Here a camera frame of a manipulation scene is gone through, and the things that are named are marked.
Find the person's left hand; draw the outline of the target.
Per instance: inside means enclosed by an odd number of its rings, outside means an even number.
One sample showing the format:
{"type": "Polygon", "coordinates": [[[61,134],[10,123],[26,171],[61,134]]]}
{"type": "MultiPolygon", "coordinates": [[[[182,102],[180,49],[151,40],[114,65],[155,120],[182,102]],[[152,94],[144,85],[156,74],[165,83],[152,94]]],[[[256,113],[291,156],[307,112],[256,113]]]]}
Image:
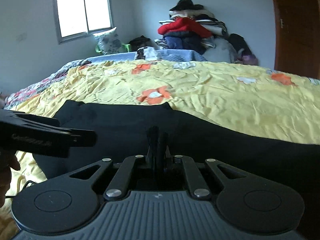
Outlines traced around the person's left hand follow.
{"type": "Polygon", "coordinates": [[[17,151],[8,158],[8,163],[1,169],[1,190],[0,190],[0,207],[5,203],[5,196],[10,189],[12,179],[12,171],[19,171],[21,169],[20,163],[16,157],[17,151]]]}

